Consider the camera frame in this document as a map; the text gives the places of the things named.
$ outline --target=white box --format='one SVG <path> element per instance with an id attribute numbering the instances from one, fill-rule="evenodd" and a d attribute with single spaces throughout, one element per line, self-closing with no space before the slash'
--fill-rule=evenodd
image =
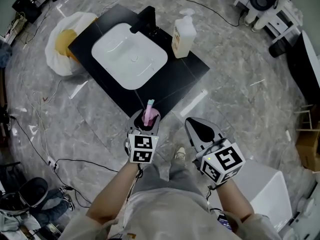
<path id="1" fill-rule="evenodd" d="M 245 162 L 238 145 L 233 143 L 203 156 L 200 170 L 219 185 L 237 175 Z"/>
<path id="2" fill-rule="evenodd" d="M 159 137 L 129 134 L 128 139 L 130 163 L 151 164 Z"/>

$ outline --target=white plastic bag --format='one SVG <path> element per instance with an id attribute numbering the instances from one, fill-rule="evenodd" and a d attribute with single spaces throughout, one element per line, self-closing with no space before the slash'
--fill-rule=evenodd
<path id="1" fill-rule="evenodd" d="M 59 54 L 56 49 L 58 35 L 64 30 L 74 30 L 77 35 L 84 31 L 98 16 L 90 12 L 76 12 L 62 19 L 52 30 L 45 47 L 47 65 L 62 77 L 72 76 L 83 71 L 81 64 L 73 58 Z"/>

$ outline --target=white sink basin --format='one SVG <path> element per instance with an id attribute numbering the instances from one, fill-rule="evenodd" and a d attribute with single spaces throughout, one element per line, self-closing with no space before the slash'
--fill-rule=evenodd
<path id="1" fill-rule="evenodd" d="M 141 32 L 120 23 L 92 47 L 97 62 L 125 89 L 143 86 L 168 60 L 167 53 Z"/>

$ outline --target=shoe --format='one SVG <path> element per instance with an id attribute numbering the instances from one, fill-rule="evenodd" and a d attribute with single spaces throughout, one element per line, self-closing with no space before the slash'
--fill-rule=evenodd
<path id="1" fill-rule="evenodd" d="M 59 187 L 60 192 L 63 194 L 66 192 L 66 187 L 65 186 L 61 186 Z"/>
<path id="2" fill-rule="evenodd" d="M 258 33 L 258 32 L 260 32 L 261 29 L 262 29 L 262 28 L 257 29 L 257 28 L 255 28 L 255 26 L 253 26 L 253 27 L 251 28 L 251 31 L 254 32 L 254 33 Z"/>
<path id="3" fill-rule="evenodd" d="M 243 23 L 244 23 L 244 25 L 246 25 L 247 27 L 249 27 L 249 26 L 250 26 L 250 24 L 251 24 L 251 23 L 247 22 L 246 20 L 244 20 L 244 22 L 243 22 Z"/>
<path id="4" fill-rule="evenodd" d="M 11 131 L 11 117 L 9 117 L 9 122 L 6 124 L 8 131 Z"/>
<path id="5" fill-rule="evenodd" d="M 174 151 L 173 159 L 180 159 L 182 161 L 185 161 L 185 158 L 186 158 L 185 147 L 182 144 L 179 144 Z"/>
<path id="6" fill-rule="evenodd" d="M 67 201 L 69 203 L 69 210 L 72 212 L 75 209 L 75 205 L 72 202 L 71 196 L 66 194 L 63 199 L 64 201 Z"/>

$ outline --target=black faucet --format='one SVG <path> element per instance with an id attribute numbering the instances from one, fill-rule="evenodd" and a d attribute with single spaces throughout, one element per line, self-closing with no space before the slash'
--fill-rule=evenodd
<path id="1" fill-rule="evenodd" d="M 152 6 L 148 6 L 138 14 L 139 21 L 134 24 L 130 31 L 136 34 L 141 28 L 149 25 L 150 35 L 154 35 L 157 32 L 158 27 L 156 26 L 156 9 Z"/>

